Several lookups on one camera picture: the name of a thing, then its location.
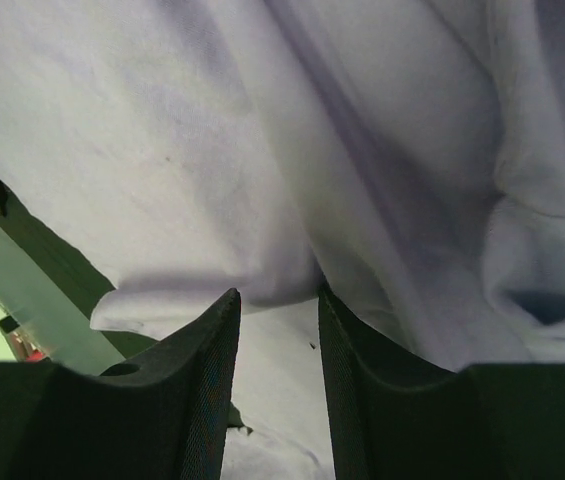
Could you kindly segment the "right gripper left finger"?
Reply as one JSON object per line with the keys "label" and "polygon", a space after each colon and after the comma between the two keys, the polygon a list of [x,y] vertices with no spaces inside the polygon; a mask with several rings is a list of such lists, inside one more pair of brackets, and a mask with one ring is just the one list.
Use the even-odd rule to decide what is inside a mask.
{"label": "right gripper left finger", "polygon": [[216,479],[240,331],[229,290],[98,376],[0,362],[0,479]]}

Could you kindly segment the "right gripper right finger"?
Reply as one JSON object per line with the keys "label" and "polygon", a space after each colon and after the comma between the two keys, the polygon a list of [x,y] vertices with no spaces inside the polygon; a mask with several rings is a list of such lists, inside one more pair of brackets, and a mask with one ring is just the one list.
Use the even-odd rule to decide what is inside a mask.
{"label": "right gripper right finger", "polygon": [[440,368],[319,293],[340,479],[565,479],[565,364]]}

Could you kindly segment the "purple t shirt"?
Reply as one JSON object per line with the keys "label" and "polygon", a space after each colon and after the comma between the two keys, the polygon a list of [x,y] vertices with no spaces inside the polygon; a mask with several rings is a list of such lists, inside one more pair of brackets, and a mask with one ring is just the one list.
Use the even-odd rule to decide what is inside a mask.
{"label": "purple t shirt", "polygon": [[523,366],[491,437],[565,479],[565,1],[0,1],[0,180],[155,340],[242,297],[225,479],[333,479],[321,284],[444,427],[404,479],[487,479],[442,388]]}

